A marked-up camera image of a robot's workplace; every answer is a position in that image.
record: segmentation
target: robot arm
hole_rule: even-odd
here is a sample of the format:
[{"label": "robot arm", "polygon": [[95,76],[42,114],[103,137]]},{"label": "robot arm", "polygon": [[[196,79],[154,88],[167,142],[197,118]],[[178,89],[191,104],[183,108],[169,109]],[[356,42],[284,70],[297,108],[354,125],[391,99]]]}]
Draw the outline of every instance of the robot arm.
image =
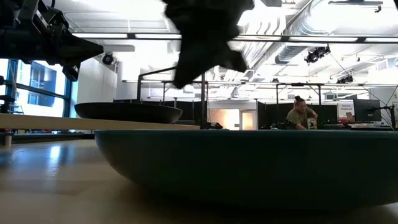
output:
[{"label": "robot arm", "polygon": [[60,64],[77,81],[80,63],[103,47],[75,37],[63,13],[42,0],[0,0],[0,58]]}]

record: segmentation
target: ceiling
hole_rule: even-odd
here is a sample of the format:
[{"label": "ceiling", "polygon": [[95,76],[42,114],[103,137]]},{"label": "ceiling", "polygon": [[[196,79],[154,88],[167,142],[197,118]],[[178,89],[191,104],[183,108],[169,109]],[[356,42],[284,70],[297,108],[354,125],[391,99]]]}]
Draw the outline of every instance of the ceiling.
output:
[{"label": "ceiling", "polygon": [[[51,0],[44,1],[46,4],[51,2]],[[375,12],[377,6],[332,6],[329,0],[312,0],[300,16],[295,16],[308,2],[308,0],[285,0],[281,8],[276,8],[266,7],[261,0],[255,0],[256,8],[245,13],[239,25],[245,34],[282,32],[290,32],[293,35],[393,36],[398,34],[398,19],[396,19],[398,10],[393,0],[382,1],[382,10],[378,13]],[[64,12],[73,32],[178,32],[163,15],[165,4],[162,1],[57,0],[55,7]],[[96,42],[106,49],[124,51],[119,59],[136,60],[141,67],[141,73],[171,67],[178,60],[178,41],[97,40]],[[252,82],[269,82],[273,78],[278,78],[280,82],[336,83],[339,77],[349,72],[358,82],[370,82],[369,70],[374,72],[377,64],[398,58],[397,45],[330,44],[331,54],[310,65],[303,59],[308,50],[314,46],[234,42],[232,48],[242,51],[249,66],[254,69],[254,74],[248,77],[245,73],[215,67],[206,74],[208,80],[239,81],[247,78]],[[288,63],[282,65],[276,63],[275,56],[286,49],[290,50],[290,54],[291,50],[295,49],[296,53],[291,56]],[[390,62],[389,65],[392,67],[388,69],[395,69],[393,63]],[[371,81],[381,82],[375,78]],[[386,82],[398,83],[398,77]],[[213,92],[215,95],[218,92],[233,94],[234,88],[229,87],[215,85]],[[249,89],[252,95],[260,95],[261,91],[265,91],[258,89],[258,86],[254,88],[241,86],[239,90],[241,88]]]}]

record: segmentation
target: dark teal bowl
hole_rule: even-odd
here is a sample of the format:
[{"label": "dark teal bowl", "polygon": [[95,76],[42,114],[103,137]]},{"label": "dark teal bowl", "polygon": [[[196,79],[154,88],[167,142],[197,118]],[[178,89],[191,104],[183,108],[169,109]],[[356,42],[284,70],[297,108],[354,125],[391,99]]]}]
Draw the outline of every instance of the dark teal bowl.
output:
[{"label": "dark teal bowl", "polygon": [[121,175],[202,202],[351,209],[398,201],[398,133],[97,131]]}]

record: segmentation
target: computer monitor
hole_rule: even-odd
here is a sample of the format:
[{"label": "computer monitor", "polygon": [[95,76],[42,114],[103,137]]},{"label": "computer monitor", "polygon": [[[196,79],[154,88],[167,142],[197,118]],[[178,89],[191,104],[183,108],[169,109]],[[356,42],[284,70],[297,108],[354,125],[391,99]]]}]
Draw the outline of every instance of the computer monitor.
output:
[{"label": "computer monitor", "polygon": [[381,121],[380,110],[371,111],[370,108],[379,108],[379,100],[354,100],[355,121]]}]

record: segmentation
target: person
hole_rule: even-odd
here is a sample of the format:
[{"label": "person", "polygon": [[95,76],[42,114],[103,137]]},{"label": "person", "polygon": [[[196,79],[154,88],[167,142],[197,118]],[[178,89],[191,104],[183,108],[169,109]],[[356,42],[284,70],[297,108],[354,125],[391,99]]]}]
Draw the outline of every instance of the person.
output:
[{"label": "person", "polygon": [[305,104],[305,100],[300,96],[295,97],[294,108],[287,114],[286,119],[296,124],[295,128],[299,130],[308,129],[308,118],[318,118],[314,110],[311,110]]}]

